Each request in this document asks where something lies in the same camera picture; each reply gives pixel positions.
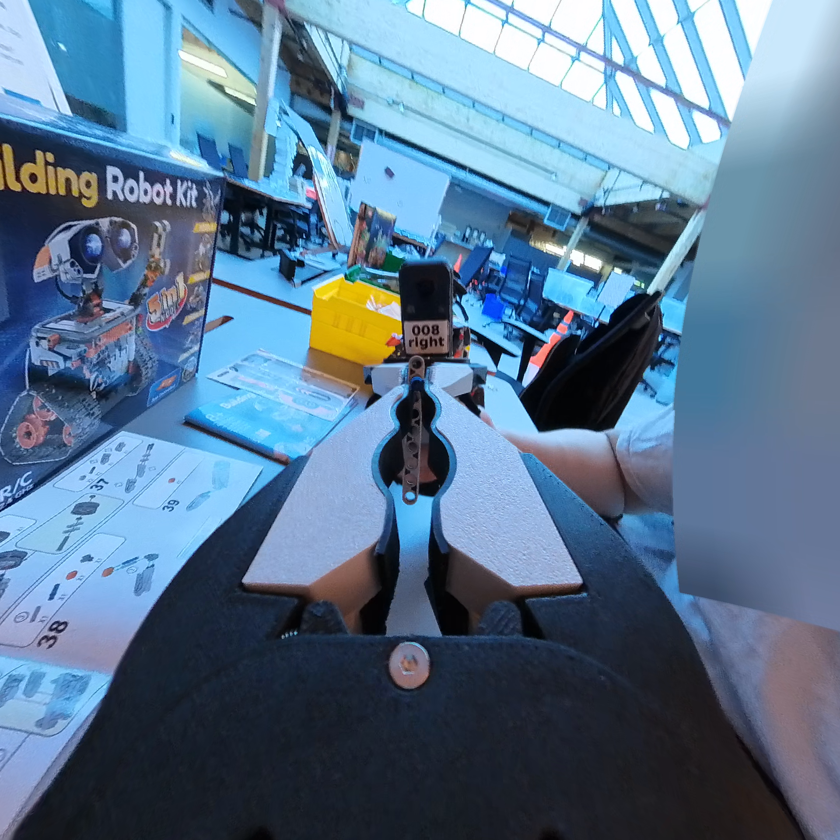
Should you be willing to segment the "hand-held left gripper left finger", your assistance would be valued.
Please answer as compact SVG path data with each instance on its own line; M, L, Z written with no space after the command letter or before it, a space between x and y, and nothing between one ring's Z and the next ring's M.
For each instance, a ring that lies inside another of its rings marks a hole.
M383 634L399 571L390 490L403 469L399 385L316 447L243 578L246 590L329 601Z

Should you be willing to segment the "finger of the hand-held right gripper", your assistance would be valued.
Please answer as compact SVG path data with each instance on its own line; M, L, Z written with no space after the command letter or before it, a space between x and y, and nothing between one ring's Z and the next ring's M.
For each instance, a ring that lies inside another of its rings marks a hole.
M482 386L482 365L472 363L431 363L427 383L453 397L471 395Z
M408 383L408 363L382 363L364 367L364 381L374 394L384 396Z

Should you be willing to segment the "grey toy beam with holes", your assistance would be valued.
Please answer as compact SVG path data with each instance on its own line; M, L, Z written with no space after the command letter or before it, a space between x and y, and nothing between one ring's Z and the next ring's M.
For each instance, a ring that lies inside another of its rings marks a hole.
M424 445L425 362L414 355L407 366L406 392L397 407L402 435L402 499L412 505L419 496Z

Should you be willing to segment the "person's right forearm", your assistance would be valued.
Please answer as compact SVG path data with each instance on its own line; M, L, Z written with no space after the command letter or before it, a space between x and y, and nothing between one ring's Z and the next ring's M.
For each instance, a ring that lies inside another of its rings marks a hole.
M603 518L645 510L624 479L615 451L618 432L561 429L548 433L500 434L523 454L536 457Z

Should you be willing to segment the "grey desk with wooden edge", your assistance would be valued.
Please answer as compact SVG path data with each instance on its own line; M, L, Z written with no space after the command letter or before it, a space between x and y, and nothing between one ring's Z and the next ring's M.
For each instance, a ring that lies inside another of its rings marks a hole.
M279 257L250 260L218 251L213 283L283 308L311 314L314 289L343 273L342 268L325 271L307 266L298 268L291 281L281 275L279 264Z

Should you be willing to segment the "yellow plastic bin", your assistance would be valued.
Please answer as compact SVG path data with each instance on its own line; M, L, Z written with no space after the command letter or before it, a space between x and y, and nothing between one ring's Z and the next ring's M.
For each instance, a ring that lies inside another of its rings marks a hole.
M403 334L402 321L366 308L370 294L388 290L343 276L318 285L313 292L310 347L357 364L379 364L390 356Z

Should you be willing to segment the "dark flower print box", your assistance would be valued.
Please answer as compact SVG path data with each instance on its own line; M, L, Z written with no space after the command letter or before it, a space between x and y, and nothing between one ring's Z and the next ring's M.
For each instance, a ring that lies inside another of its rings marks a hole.
M392 245L396 216L368 203L360 203L353 226L348 267L380 269Z

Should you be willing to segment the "orange safety vest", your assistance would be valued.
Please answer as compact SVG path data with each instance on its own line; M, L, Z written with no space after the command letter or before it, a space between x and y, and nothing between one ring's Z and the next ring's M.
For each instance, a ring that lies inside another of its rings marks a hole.
M553 347L562 341L571 333L571 326L574 317L577 313L574 310L568 310L563 319L558 324L555 331L549 337L549 341L544 344L539 351L537 351L529 360L528 367L522 378L523 385L528 385L535 375L539 372L543 363L548 358Z

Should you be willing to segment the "whiteboard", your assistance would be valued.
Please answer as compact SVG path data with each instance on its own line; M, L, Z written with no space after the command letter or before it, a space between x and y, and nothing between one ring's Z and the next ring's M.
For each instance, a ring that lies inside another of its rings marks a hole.
M393 150L364 142L349 206L366 203L395 216L395 231L428 245L440 219L449 176Z

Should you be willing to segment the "blue instruction booklet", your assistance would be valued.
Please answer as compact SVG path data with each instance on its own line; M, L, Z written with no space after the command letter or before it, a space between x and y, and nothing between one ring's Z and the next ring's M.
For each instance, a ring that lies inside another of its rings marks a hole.
M193 409L184 422L286 465L308 455L342 423L356 402L352 397L336 419L328 420L253 393L237 392Z

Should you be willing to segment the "tilted wooden board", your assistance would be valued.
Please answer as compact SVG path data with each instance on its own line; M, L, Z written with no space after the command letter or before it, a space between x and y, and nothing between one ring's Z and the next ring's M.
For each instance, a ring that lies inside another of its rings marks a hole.
M338 249L348 251L354 227L350 223L339 179L318 145L307 145L307 151L312 168L312 182L329 242Z

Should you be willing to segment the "black bag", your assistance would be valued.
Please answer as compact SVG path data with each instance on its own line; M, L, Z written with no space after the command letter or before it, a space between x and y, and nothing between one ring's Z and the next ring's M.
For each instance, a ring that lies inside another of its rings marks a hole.
M555 344L520 394L540 432L613 428L654 356L663 327L662 294L629 298L584 339Z

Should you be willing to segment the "white instruction sheet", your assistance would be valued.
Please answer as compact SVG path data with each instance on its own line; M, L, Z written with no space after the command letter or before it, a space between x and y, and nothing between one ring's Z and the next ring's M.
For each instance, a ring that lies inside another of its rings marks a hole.
M2 512L2 838L87 728L155 601L260 472L121 433Z

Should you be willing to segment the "robot kit box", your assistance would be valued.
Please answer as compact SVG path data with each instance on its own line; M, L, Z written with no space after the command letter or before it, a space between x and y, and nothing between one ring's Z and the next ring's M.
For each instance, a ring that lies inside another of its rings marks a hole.
M224 178L2 98L1 506L196 373Z

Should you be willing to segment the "person's grey t-shirt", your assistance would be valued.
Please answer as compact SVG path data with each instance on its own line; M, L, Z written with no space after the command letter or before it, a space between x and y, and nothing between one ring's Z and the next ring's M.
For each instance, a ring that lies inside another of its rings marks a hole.
M655 515L618 525L698 648L731 723L809 838L839 838L838 632L679 593L674 412L607 433L629 489Z

